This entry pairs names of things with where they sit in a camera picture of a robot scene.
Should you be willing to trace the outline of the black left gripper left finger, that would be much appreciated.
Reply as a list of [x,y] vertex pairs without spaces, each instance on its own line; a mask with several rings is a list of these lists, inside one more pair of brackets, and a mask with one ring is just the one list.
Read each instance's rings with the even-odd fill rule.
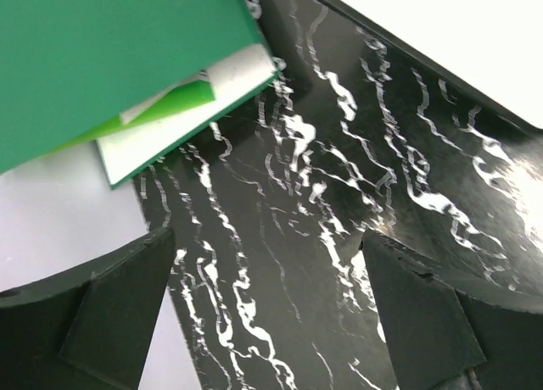
[[3,389],[136,389],[171,266],[160,227],[58,274],[1,293]]

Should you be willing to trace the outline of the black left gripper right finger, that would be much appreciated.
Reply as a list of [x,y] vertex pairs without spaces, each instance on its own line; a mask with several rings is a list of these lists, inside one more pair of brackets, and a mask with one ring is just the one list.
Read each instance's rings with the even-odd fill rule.
[[378,231],[361,241],[402,389],[540,389],[542,298],[449,268]]

